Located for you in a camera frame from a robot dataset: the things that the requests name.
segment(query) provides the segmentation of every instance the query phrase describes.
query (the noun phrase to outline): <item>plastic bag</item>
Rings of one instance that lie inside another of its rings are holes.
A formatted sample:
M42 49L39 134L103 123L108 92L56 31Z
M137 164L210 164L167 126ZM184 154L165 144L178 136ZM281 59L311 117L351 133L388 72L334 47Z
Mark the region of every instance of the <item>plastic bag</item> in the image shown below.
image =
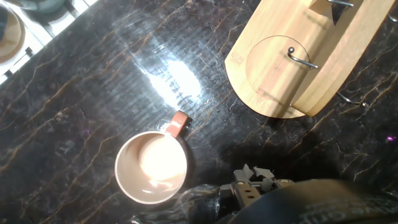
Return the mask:
M176 195L171 209L142 212L131 218L133 224L197 224L214 223L220 209L220 188L200 185Z

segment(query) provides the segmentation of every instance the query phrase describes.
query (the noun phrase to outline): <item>wooden stand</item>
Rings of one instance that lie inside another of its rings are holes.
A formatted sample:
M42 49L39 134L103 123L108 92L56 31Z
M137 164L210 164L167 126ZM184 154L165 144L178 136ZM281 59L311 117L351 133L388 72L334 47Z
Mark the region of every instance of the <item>wooden stand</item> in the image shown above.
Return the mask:
M317 114L337 92L394 0L352 0L336 26L327 0L262 0L228 54L240 99L274 118ZM310 68L288 56L318 65Z

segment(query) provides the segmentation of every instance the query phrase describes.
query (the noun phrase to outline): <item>orange mug handle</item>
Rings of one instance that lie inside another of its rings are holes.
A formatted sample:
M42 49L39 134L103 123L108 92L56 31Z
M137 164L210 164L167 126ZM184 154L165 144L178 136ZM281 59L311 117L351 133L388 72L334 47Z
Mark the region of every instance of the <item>orange mug handle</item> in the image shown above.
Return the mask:
M177 137L180 131L184 127L185 122L188 120L188 115L182 111L177 111L173 116L170 125L166 129L166 132L173 137Z

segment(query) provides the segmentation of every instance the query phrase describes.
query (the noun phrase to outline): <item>marble countertop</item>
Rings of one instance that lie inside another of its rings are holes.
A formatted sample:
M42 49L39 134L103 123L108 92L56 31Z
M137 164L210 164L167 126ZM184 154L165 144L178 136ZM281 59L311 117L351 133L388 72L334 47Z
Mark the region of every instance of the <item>marble countertop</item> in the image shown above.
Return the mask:
M122 144L192 119L184 189L245 163L294 181L398 189L398 31L387 19L315 117L272 119L234 93L223 61L258 1L100 0L0 86L3 223L124 223L148 209L114 177Z

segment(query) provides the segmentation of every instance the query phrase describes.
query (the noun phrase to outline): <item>metal hook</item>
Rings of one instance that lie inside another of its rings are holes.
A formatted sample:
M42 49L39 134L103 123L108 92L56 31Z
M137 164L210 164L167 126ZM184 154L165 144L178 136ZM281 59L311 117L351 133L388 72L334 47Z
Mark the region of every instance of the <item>metal hook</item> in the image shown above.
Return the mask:
M349 2L343 2L343 1L337 1L337 0L326 0L326 1L328 1L330 3L341 4L343 6L348 6L348 7L353 7L354 6L354 4L351 4Z
M347 103L351 103L351 104L354 104L354 105L359 105L360 107L367 107L367 106L369 106L369 104L368 104L367 102L365 102L365 101L362 101L362 102L354 102L354 101L348 99L347 97L345 97L343 94L341 94L341 93L339 93L339 92L336 92L336 94L337 94L341 99L345 100L345 102L347 102Z
M392 15L388 14L388 18L395 23L398 23L398 19L394 18Z
M289 56L292 60L295 60L296 62L302 63L304 65L308 65L309 67L312 67L312 68L318 68L317 65L314 65L310 62L306 62L306 61L298 59L297 57L294 57L292 55L293 52L294 52L294 47L289 47L289 49L287 50L287 56Z

